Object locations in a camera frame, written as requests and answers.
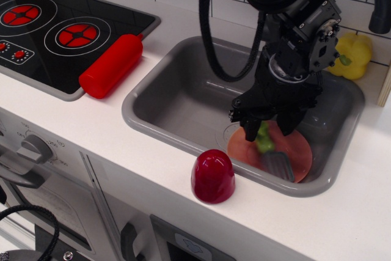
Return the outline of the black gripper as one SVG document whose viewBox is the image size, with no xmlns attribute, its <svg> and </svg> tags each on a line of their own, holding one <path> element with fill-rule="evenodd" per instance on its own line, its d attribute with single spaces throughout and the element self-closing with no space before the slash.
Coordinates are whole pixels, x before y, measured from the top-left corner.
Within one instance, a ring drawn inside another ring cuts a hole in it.
<svg viewBox="0 0 391 261">
<path fill-rule="evenodd" d="M 321 78 L 310 77 L 303 83 L 285 83 L 269 71 L 269 61 L 260 59 L 253 86 L 232 101 L 229 117 L 241 121 L 245 139 L 255 141 L 262 120 L 276 117 L 284 136 L 291 134 L 302 122 L 307 111 L 316 106 L 322 93 Z"/>
</svg>

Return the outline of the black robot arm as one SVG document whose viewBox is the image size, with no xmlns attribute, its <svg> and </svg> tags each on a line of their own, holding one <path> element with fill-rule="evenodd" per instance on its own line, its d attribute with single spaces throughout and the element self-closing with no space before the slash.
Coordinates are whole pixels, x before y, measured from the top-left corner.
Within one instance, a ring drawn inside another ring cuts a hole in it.
<svg viewBox="0 0 391 261">
<path fill-rule="evenodd" d="M 263 121 L 284 135 L 301 123 L 323 91 L 322 70 L 333 65 L 340 10 L 333 0 L 247 0 L 265 19 L 253 86 L 232 102 L 230 119 L 254 141 Z"/>
</svg>

